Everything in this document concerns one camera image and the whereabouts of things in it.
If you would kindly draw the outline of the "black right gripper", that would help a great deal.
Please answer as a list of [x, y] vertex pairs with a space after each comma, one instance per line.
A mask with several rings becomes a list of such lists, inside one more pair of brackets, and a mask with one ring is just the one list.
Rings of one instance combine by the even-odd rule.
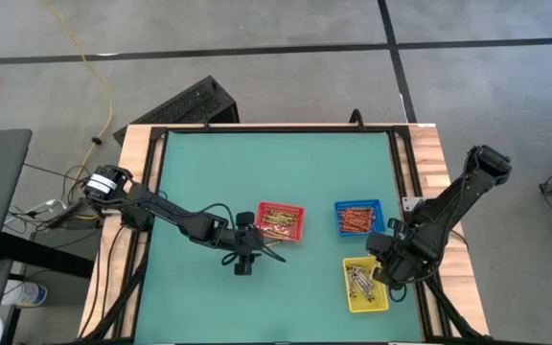
[[392, 237], [382, 233], [368, 236], [365, 249], [377, 259], [372, 279], [392, 289], [422, 281], [432, 274], [432, 266], [405, 247], [398, 247]]

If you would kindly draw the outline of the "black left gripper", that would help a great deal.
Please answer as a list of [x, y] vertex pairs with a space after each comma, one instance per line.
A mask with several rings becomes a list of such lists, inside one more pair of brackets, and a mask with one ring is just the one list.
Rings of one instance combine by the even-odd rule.
[[235, 275], [250, 276], [255, 260], [262, 255], [280, 263], [286, 262], [284, 257], [269, 247], [264, 247], [263, 233], [254, 224], [255, 214], [253, 212], [237, 213], [236, 226], [239, 229], [228, 230], [225, 233], [225, 249], [236, 252]]

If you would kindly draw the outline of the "blue plastic basket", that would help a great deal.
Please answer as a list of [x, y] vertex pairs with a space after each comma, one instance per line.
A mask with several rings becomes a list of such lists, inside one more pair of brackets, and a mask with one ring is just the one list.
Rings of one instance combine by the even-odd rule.
[[335, 211], [335, 222], [337, 226], [337, 232], [339, 234], [339, 222], [341, 221], [341, 213], [345, 208], [366, 208], [371, 207], [375, 212], [375, 219], [373, 220], [371, 233], [382, 233], [385, 229], [384, 220], [382, 216], [380, 201], [378, 199], [362, 199], [362, 200], [346, 200], [346, 201], [337, 201], [334, 204]]

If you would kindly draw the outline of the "yellow plastic basket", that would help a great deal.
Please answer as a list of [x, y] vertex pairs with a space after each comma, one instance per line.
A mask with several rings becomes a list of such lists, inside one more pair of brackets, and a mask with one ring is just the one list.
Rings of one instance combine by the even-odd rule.
[[356, 258], [345, 258], [342, 263], [344, 282], [346, 286], [347, 293], [347, 302], [349, 311], [352, 313], [360, 312], [380, 312], [389, 310], [389, 297], [387, 293], [387, 286], [375, 281], [372, 279], [372, 273], [370, 275], [359, 274], [367, 282], [367, 285], [372, 287], [372, 292], [374, 295], [373, 301], [367, 301], [361, 291], [356, 286], [356, 297], [351, 298], [348, 293], [348, 282], [347, 282], [347, 265], [359, 265], [367, 268], [371, 268], [375, 265], [380, 265], [374, 256], [366, 257], [356, 257]]

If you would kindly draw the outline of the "red plastic basket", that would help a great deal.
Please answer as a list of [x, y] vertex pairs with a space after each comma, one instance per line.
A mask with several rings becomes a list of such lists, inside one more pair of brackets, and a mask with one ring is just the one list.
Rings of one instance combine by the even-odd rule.
[[299, 214], [296, 215], [297, 220], [294, 225], [291, 226], [292, 229], [289, 231], [289, 238], [276, 238], [271, 236], [266, 236], [275, 240], [286, 241], [286, 242], [299, 242], [303, 237], [303, 228], [304, 228], [304, 219], [305, 219], [305, 209], [301, 206], [261, 201], [258, 204], [257, 208], [257, 218], [256, 225], [264, 232], [263, 228], [270, 225], [264, 222], [264, 217], [267, 216], [267, 209], [269, 208], [286, 208], [286, 209], [298, 209]]

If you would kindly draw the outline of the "black power adapter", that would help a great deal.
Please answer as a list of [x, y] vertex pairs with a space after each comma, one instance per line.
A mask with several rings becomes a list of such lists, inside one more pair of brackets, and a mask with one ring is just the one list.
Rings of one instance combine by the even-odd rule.
[[100, 224], [100, 218], [95, 214], [85, 215], [83, 210], [90, 210], [90, 207], [83, 199], [69, 206], [58, 216], [46, 221], [45, 227], [48, 230], [88, 230], [94, 229]]

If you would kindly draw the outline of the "black floor tape line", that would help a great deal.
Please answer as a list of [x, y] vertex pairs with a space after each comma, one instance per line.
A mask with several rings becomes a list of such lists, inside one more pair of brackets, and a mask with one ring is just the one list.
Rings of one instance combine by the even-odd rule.
[[387, 40], [387, 48], [389, 55], [391, 57], [396, 82], [398, 85], [400, 97], [402, 100], [403, 113], [408, 123], [417, 123], [417, 117], [410, 95], [406, 75], [403, 69], [403, 63], [398, 48], [397, 39], [395, 37], [395, 31], [392, 25], [390, 12], [388, 10], [386, 0], [377, 0], [380, 16], [383, 24], [383, 29], [385, 32], [385, 37]]
[[432, 42], [401, 42], [401, 43], [351, 43], [325, 44], [301, 46], [270, 46], [249, 48], [222, 48], [180, 51], [154, 51], [136, 53], [113, 53], [85, 55], [87, 62], [117, 61], [139, 59], [165, 58], [206, 58], [206, 57], [235, 57], [235, 56], [262, 56], [286, 55], [306, 53], [349, 53], [374, 52], [390, 50], [425, 50], [425, 49], [459, 49], [459, 48], [491, 48], [517, 46], [545, 46], [552, 45], [549, 38], [518, 38], [495, 40], [459, 40], [459, 41], [432, 41]]

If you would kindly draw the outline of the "black desk bar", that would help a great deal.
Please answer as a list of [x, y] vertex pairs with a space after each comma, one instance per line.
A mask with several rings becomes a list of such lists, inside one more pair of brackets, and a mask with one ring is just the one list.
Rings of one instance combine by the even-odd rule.
[[0, 259], [34, 265], [81, 278], [92, 276], [94, 262], [8, 233], [0, 234]]

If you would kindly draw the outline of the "white bottle blue cap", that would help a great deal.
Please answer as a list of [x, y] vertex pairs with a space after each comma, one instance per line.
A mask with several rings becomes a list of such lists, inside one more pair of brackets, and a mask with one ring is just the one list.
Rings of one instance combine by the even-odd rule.
[[8, 280], [1, 304], [19, 308], [35, 308], [44, 303], [48, 289], [39, 283]]

